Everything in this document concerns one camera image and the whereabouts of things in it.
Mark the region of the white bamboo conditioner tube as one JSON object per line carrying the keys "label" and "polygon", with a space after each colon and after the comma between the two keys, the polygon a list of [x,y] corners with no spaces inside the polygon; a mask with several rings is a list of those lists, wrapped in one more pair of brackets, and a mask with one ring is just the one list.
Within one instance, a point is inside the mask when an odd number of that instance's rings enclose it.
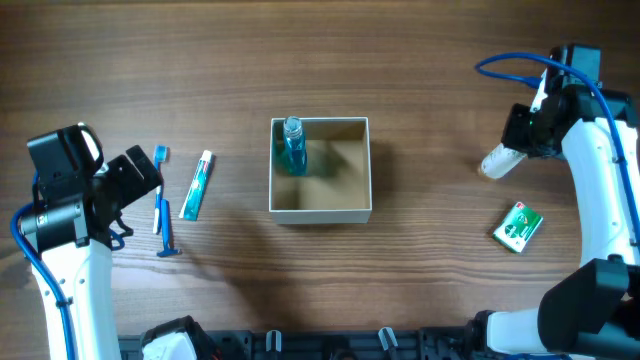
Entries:
{"label": "white bamboo conditioner tube", "polygon": [[523,152],[498,144],[480,163],[479,173],[489,179],[504,177],[515,168],[527,155]]}

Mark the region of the green soap box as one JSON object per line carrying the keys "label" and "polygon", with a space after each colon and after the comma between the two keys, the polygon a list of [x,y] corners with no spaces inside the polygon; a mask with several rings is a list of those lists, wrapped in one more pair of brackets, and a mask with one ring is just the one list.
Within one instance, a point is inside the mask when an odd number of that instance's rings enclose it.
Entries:
{"label": "green soap box", "polygon": [[492,233],[492,238],[513,253],[521,253],[533,237],[544,217],[516,202]]}

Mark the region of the blue mouthwash bottle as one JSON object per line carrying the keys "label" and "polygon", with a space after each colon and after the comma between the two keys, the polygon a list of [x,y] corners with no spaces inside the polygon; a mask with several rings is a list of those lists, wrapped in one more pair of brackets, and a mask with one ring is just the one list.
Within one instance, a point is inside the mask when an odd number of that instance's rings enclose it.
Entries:
{"label": "blue mouthwash bottle", "polygon": [[300,118],[290,116],[283,123],[283,139],[288,171],[294,176],[307,173],[306,133]]}

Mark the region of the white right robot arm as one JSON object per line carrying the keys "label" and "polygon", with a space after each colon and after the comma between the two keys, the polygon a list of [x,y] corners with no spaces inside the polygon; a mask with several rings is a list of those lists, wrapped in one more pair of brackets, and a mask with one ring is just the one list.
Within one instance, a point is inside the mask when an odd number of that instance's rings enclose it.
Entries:
{"label": "white right robot arm", "polygon": [[482,311],[456,349],[464,358],[635,359],[639,355],[639,117],[631,97],[602,87],[601,52],[556,47],[513,106],[499,145],[479,172],[499,179],[522,160],[569,165],[581,226],[579,268],[538,306]]}

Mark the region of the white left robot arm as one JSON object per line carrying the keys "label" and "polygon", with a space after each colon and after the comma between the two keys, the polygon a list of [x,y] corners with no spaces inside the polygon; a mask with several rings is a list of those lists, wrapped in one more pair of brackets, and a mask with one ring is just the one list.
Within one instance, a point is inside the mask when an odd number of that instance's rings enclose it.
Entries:
{"label": "white left robot arm", "polygon": [[113,254],[133,231],[123,210],[161,183],[139,146],[105,161],[93,129],[78,123],[32,138],[32,200],[10,230],[30,262],[53,359],[118,359]]}

